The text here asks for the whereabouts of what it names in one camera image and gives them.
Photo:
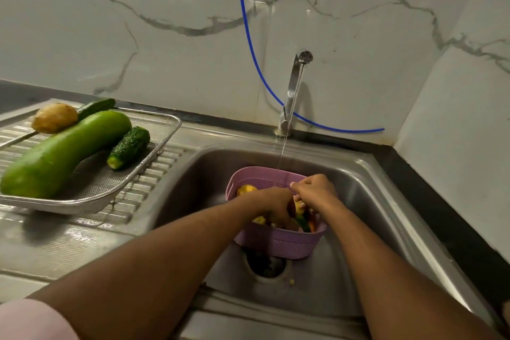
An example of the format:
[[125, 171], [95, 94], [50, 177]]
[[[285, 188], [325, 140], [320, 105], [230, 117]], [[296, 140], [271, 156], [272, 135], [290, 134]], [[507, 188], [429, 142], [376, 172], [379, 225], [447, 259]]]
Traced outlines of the brown potato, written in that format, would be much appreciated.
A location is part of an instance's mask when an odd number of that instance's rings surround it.
[[78, 122], [77, 110], [64, 103], [52, 103], [37, 111], [31, 128], [43, 134], [59, 133]]

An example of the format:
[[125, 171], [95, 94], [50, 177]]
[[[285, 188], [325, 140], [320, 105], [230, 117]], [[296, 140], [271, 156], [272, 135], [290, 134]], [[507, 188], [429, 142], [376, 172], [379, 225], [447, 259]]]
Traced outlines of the steel faucet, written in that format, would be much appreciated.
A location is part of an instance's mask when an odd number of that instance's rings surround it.
[[303, 70], [312, 61], [313, 54], [306, 49], [298, 50], [294, 57], [286, 98], [284, 100], [284, 105], [280, 114], [278, 126], [274, 132], [278, 138], [285, 138], [290, 135], [292, 131], [292, 121], [294, 118], [294, 110], [297, 103], [298, 92], [301, 86]]

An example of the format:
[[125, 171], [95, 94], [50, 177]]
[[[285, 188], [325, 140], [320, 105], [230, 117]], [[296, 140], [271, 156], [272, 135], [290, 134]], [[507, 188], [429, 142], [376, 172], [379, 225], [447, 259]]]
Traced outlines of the dark green cucumber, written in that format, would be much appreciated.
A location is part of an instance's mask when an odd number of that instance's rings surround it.
[[78, 114], [78, 122], [83, 121], [87, 117], [101, 112], [101, 111], [108, 111], [112, 108], [114, 108], [116, 105], [116, 100], [113, 98], [106, 98], [98, 101], [93, 101], [88, 104], [84, 104], [81, 107], [77, 109]]

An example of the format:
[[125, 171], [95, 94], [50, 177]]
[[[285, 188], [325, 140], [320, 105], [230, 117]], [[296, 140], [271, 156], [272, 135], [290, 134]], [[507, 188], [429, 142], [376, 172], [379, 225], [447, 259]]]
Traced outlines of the person's right forearm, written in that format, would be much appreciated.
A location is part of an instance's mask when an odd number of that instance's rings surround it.
[[340, 240], [372, 340], [505, 340], [397, 255], [340, 200], [316, 206]]

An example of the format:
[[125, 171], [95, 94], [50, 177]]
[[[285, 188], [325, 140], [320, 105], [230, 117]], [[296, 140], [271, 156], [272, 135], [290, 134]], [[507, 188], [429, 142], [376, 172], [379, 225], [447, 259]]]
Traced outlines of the large green bottle gourd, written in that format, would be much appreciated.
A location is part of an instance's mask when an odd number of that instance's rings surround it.
[[10, 164], [0, 181], [3, 195], [52, 199], [86, 158], [113, 146], [131, 130], [127, 115], [94, 113], [49, 137]]

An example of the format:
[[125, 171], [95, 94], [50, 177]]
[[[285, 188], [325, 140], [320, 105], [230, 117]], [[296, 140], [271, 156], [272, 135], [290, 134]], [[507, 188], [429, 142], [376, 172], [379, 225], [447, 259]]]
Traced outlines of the person's right hand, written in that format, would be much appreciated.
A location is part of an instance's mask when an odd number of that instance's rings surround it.
[[342, 202], [333, 183], [323, 174], [312, 175], [301, 181], [312, 181], [311, 188], [303, 191], [304, 202], [310, 204], [316, 213], [326, 215], [329, 211], [341, 206]]

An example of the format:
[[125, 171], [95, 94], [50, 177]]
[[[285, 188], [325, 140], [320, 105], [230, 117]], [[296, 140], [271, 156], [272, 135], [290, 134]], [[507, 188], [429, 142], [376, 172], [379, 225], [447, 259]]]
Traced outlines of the pink sleeve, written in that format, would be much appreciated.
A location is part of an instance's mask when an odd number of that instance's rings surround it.
[[68, 321], [32, 299], [0, 304], [0, 340], [80, 340]]

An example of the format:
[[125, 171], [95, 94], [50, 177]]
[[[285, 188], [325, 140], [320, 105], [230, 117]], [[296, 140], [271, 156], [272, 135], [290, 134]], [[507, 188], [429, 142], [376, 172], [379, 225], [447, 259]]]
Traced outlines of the person's left forearm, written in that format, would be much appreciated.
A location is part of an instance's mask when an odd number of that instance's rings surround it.
[[205, 276], [257, 214], [251, 192], [128, 241], [29, 296], [80, 340], [164, 339]]

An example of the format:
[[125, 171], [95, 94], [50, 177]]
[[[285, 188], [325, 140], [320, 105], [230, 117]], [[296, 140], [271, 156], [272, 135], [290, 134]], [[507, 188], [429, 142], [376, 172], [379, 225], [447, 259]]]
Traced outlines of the sink drain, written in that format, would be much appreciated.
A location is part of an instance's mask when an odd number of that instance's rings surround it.
[[245, 260], [248, 268], [258, 277], [275, 279], [286, 270], [288, 260], [280, 257], [272, 257], [264, 253], [244, 249]]

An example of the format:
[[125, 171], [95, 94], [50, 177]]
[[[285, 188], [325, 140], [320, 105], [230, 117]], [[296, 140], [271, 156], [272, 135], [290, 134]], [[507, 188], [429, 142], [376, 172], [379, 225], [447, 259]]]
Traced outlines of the short bumpy green cucumber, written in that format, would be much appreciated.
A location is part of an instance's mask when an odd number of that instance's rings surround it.
[[143, 154], [150, 142], [150, 132], [140, 126], [133, 127], [111, 150], [107, 165], [114, 171], [128, 167]]

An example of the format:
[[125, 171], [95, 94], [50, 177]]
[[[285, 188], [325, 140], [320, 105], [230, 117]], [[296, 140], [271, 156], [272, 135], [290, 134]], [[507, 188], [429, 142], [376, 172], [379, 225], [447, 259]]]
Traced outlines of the stainless steel sink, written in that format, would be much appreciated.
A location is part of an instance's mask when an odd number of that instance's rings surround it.
[[506, 340], [373, 158], [177, 138], [116, 232], [0, 196], [0, 340]]

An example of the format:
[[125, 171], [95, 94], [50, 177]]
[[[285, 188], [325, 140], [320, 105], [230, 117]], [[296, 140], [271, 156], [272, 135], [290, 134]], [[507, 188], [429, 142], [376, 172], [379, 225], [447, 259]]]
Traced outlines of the pink plastic colander basket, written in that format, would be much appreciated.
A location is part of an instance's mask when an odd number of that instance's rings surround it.
[[[286, 188], [291, 182], [299, 182], [304, 178], [303, 175], [284, 170], [245, 167], [231, 176], [226, 187], [226, 200], [235, 198], [237, 189], [245, 184], [251, 184], [259, 190], [275, 186]], [[236, 235], [234, 241], [241, 247], [268, 256], [300, 260], [311, 255], [328, 228], [326, 222], [317, 215], [310, 215], [309, 219], [316, 222], [315, 233], [290, 231], [251, 222]]]

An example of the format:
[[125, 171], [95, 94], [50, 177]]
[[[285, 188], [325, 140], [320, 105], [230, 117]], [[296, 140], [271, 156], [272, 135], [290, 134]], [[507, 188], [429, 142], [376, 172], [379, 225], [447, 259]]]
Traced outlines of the steel mesh tray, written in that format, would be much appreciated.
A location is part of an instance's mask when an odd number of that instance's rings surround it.
[[[110, 203], [160, 154], [164, 145], [182, 125], [182, 121], [173, 115], [121, 108], [111, 110], [127, 115], [131, 128], [140, 126], [150, 132], [146, 150], [133, 163], [119, 171], [109, 168], [107, 157], [116, 143], [84, 159], [52, 199], [17, 197], [0, 192], [0, 204], [65, 215], [95, 213]], [[0, 144], [0, 181], [10, 164], [52, 136], [32, 131]]]

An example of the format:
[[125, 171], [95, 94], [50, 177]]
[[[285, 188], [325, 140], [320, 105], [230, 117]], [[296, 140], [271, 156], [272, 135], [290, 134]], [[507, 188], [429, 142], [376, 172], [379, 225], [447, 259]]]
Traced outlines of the person's left hand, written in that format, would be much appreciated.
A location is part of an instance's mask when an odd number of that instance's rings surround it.
[[254, 223], [290, 231], [299, 229], [294, 195], [290, 189], [262, 189], [256, 191], [253, 198], [257, 209], [257, 214], [252, 219]]

